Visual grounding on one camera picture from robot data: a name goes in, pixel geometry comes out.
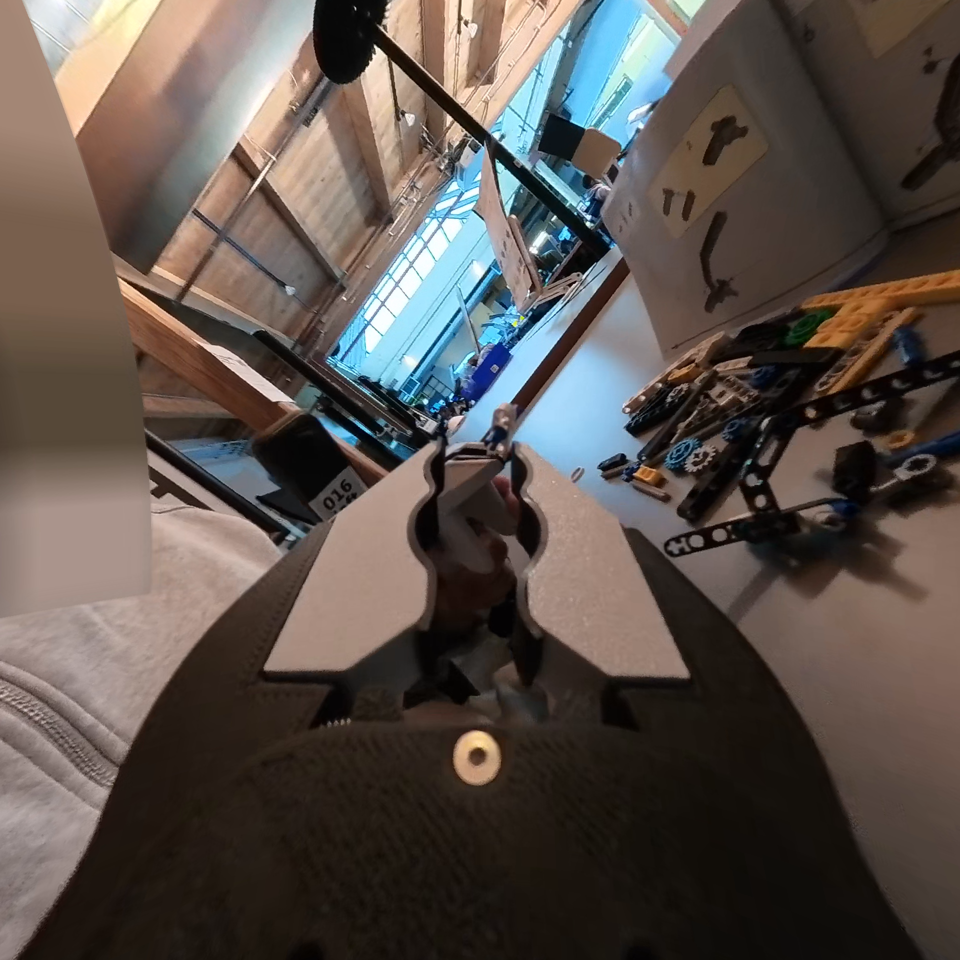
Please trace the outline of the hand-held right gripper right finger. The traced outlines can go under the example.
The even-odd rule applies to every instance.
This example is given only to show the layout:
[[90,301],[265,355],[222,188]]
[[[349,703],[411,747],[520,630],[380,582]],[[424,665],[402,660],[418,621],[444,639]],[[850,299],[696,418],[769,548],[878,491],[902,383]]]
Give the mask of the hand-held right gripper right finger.
[[511,646],[539,687],[685,685],[690,669],[617,518],[525,443],[511,452],[526,561]]

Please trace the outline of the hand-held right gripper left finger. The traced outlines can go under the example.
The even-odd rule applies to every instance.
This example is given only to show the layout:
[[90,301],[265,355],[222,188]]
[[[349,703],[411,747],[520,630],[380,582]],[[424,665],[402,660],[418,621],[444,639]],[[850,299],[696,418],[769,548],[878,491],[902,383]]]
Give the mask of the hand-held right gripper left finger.
[[417,534],[436,506],[445,444],[436,441],[361,494],[330,524],[264,665],[278,682],[408,690],[437,575]]

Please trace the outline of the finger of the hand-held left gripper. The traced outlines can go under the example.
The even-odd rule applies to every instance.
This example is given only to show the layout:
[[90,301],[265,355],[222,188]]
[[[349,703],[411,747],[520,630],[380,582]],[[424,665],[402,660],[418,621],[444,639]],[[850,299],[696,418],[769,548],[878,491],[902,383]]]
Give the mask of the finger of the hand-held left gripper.
[[455,443],[444,453],[442,536],[463,532],[476,522],[500,536],[514,536],[519,520],[495,480],[505,460],[484,443]]
[[440,542],[456,565],[495,565],[498,535],[483,521],[462,513],[440,517]]

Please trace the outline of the small white blue lego piece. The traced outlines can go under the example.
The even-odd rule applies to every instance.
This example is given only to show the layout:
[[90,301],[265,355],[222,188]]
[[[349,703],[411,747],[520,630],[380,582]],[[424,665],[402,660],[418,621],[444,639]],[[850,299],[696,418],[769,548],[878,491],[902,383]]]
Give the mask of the small white blue lego piece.
[[514,403],[504,403],[494,410],[490,426],[481,443],[486,453],[506,462],[512,456],[514,437],[518,428],[519,408]]

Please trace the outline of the pile of loose lego pieces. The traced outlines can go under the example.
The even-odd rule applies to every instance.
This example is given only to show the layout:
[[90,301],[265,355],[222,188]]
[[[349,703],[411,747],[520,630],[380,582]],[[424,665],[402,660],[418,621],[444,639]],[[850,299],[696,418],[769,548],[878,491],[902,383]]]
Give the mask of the pile of loose lego pieces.
[[[915,275],[815,294],[733,335],[707,338],[624,403],[626,431],[642,447],[632,458],[600,462],[599,474],[662,502],[670,499],[666,474],[691,477],[676,508],[688,526],[682,533],[745,514],[738,474],[766,420],[937,357],[918,320],[926,307],[957,306],[958,291],[958,270]],[[958,457],[958,432],[918,441],[917,431],[957,384],[958,378],[942,382],[798,430],[792,441],[802,430],[848,417],[865,435],[833,454],[824,498],[843,499],[800,514],[796,534],[747,545],[815,529],[840,533],[870,508],[948,489],[953,476],[945,462]]]

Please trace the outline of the wooden side table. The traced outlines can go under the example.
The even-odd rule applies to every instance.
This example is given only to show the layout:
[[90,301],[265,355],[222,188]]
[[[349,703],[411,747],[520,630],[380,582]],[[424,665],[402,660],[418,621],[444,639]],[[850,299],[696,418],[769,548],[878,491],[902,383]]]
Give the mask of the wooden side table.
[[126,280],[117,282],[134,347],[220,405],[255,436],[301,412],[239,355],[205,340]]

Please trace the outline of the wooden stand with paper sheet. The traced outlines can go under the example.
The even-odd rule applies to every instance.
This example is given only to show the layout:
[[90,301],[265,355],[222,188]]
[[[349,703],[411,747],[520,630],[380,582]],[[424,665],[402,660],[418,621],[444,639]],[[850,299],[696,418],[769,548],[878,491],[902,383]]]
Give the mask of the wooden stand with paper sheet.
[[496,264],[513,304],[521,314],[526,315],[535,308],[556,301],[566,302],[579,289],[584,279],[581,272],[574,272],[560,280],[543,282],[520,222],[516,216],[506,213],[489,150],[484,151],[476,209],[484,221]]

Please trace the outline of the grey zip hoodie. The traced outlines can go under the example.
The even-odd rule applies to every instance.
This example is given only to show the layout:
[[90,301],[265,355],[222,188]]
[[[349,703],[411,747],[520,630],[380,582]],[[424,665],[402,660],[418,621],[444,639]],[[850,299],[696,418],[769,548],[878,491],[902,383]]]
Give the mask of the grey zip hoodie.
[[146,594],[2,620],[2,958],[18,958],[75,873],[166,683],[282,558],[237,515],[172,501],[150,520]]

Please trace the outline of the beige chair back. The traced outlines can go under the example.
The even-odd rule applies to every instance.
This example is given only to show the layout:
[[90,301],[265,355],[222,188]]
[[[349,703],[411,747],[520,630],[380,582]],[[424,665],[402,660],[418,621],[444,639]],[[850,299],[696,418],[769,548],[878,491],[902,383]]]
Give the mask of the beige chair back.
[[594,179],[604,179],[621,154],[621,144],[602,130],[585,127],[570,164]]

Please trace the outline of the black computer monitor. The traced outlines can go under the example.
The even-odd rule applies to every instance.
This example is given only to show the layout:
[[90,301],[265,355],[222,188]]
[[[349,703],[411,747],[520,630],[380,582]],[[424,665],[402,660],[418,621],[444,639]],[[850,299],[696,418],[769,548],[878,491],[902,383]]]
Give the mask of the black computer monitor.
[[547,157],[573,163],[586,132],[585,127],[574,124],[567,117],[548,112],[535,149]]

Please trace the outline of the black diagonal pole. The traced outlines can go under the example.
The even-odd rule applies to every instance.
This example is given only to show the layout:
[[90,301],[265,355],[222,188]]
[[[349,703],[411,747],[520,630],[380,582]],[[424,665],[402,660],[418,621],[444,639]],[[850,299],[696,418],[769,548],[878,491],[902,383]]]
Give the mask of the black diagonal pole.
[[371,43],[380,49],[391,64],[398,67],[423,93],[428,101],[447,114],[457,125],[486,149],[489,159],[500,164],[523,186],[546,210],[570,230],[582,246],[589,249],[597,258],[603,258],[610,244],[596,229],[590,227],[583,217],[570,206],[560,194],[545,182],[538,174],[522,163],[501,141],[477,121],[470,112],[450,95],[443,86],[406,54],[394,42],[383,27],[373,24],[368,29]]

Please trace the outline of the black toothed wheel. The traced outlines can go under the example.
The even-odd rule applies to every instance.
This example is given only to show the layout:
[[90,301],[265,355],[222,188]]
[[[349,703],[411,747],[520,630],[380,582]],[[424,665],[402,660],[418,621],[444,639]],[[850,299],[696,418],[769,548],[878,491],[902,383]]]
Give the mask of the black toothed wheel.
[[312,38],[320,72],[338,87],[357,80],[376,49],[373,30],[385,22],[389,1],[316,1]]

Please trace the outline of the white instruction booklet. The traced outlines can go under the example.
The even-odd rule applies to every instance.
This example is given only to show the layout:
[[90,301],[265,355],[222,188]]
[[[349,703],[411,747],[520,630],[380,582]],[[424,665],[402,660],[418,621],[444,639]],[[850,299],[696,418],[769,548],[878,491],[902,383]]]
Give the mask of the white instruction booklet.
[[958,208],[957,1],[703,2],[604,208],[665,354]]

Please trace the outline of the black lego beam frame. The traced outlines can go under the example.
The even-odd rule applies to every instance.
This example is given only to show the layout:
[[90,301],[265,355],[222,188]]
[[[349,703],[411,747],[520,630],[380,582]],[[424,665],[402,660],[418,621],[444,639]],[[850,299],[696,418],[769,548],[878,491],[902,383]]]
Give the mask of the black lego beam frame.
[[801,528],[799,515],[843,499],[841,494],[834,492],[790,508],[779,504],[771,477],[799,430],[958,377],[959,351],[955,350],[846,390],[798,403],[768,417],[748,455],[743,458],[738,473],[738,488],[747,511],[729,520],[668,538],[662,546],[664,553],[677,560],[722,546],[759,545],[798,533]]

